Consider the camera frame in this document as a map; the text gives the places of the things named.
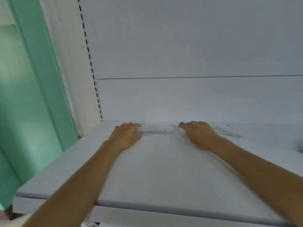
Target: left hand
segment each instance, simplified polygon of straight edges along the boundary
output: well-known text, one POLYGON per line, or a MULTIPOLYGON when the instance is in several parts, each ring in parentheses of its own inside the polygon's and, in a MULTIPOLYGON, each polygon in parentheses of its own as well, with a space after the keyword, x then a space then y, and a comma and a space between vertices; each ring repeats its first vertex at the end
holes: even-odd
POLYGON ((118 151, 126 150, 141 139, 142 134, 134 135, 139 127, 141 124, 138 123, 123 123, 121 126, 116 126, 107 142, 118 151))

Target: green door frame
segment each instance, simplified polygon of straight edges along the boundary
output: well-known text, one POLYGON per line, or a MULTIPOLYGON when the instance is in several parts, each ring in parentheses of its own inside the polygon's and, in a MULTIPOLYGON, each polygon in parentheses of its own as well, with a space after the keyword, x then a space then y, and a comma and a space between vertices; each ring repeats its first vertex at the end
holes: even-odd
POLYGON ((62 150, 77 138, 39 0, 8 0, 62 150))

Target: hand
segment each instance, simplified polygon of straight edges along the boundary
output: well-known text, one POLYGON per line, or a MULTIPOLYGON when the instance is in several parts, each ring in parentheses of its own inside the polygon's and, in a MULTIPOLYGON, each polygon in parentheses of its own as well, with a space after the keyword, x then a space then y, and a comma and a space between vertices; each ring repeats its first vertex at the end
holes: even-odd
POLYGON ((185 130, 187 137, 200 149, 213 151, 222 139, 206 122, 181 122, 179 127, 185 130))
POLYGON ((116 126, 107 142, 117 148, 118 151, 126 150, 142 137, 142 134, 134 135, 139 127, 141 127, 141 124, 138 123, 123 123, 121 126, 116 126))

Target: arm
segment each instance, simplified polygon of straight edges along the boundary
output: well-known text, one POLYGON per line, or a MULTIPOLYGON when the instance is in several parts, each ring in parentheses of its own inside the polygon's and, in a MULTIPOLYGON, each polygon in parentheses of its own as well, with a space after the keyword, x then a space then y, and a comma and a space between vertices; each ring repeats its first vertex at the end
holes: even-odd
POLYGON ((140 126, 133 123, 116 126, 108 141, 22 227, 79 227, 98 198, 115 158, 142 137, 134 136, 140 126))
POLYGON ((303 178, 220 137, 206 122, 180 123, 189 139, 233 167, 273 209, 303 226, 303 178))

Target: forearm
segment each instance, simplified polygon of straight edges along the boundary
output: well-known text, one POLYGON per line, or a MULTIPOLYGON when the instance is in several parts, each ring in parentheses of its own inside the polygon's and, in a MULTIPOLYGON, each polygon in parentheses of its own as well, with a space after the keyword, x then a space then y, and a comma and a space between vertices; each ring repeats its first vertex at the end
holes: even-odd
POLYGON ((108 171, 119 151, 104 142, 22 227, 79 226, 100 194, 108 171))
POLYGON ((273 209, 303 226, 303 178, 220 139, 212 150, 233 167, 273 209))

